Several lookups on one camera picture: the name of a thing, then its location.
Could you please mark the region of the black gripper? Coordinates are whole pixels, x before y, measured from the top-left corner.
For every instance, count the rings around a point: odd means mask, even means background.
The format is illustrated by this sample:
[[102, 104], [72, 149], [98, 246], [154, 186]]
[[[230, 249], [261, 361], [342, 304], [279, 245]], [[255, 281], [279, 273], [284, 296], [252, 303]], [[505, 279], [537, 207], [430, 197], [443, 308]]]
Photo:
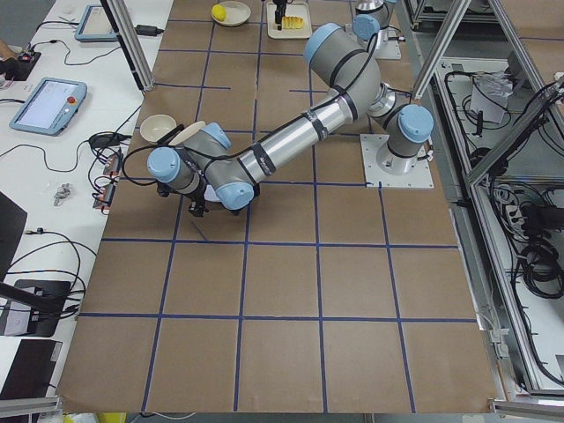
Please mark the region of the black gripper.
[[286, 0], [272, 0], [272, 2], [276, 5], [275, 10], [275, 23], [278, 24], [278, 30], [283, 29], [283, 19], [285, 17], [285, 13], [283, 11], [286, 10]]
[[193, 181], [190, 184], [192, 191], [188, 194], [188, 198], [191, 200], [189, 206], [189, 213], [193, 217], [199, 217], [199, 212], [205, 215], [209, 212], [206, 208], [206, 200], [204, 198], [204, 193], [207, 188], [207, 181], [200, 175], [194, 174]]

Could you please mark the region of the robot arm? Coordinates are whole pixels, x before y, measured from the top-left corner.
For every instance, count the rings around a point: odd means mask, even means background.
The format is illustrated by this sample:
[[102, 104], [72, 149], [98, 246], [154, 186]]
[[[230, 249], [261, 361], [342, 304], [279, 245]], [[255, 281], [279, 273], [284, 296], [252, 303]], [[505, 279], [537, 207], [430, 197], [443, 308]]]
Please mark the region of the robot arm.
[[212, 187], [222, 205], [238, 213], [259, 194], [259, 184], [312, 145], [345, 124], [370, 115], [389, 138], [377, 153], [380, 168], [399, 174], [399, 163], [412, 164], [434, 128], [424, 107], [397, 99], [381, 78], [374, 53], [362, 48], [335, 23], [317, 28], [303, 53], [308, 67], [329, 87], [325, 98], [291, 121], [235, 154], [215, 122], [184, 130], [174, 146], [159, 146], [146, 165], [166, 193], [191, 199], [190, 213], [207, 211], [204, 193]]
[[[271, 1], [274, 7], [273, 29], [275, 34], [283, 30], [301, 30], [305, 27], [305, 20], [300, 16], [287, 14], [287, 5], [291, 1]], [[355, 6], [355, 16], [352, 20], [352, 32], [361, 40], [368, 41], [370, 37], [389, 26], [396, 1], [358, 1]]]

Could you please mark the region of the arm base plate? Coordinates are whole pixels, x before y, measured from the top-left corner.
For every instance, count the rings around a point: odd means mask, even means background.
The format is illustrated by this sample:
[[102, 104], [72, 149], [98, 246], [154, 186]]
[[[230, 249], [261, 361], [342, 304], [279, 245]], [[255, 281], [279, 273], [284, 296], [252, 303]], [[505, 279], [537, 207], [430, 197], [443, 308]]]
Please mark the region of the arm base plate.
[[434, 187], [429, 162], [414, 159], [413, 167], [406, 174], [390, 174], [378, 160], [378, 152], [386, 147], [389, 136], [361, 134], [360, 145], [364, 175], [368, 188], [383, 189], [432, 189]]
[[[345, 32], [349, 37], [356, 41], [362, 48], [370, 49], [367, 42], [358, 38], [353, 32], [351, 24], [345, 25]], [[389, 27], [381, 29], [378, 33], [375, 48], [375, 59], [383, 60], [400, 60], [401, 51], [399, 41], [397, 40], [397, 32]]]

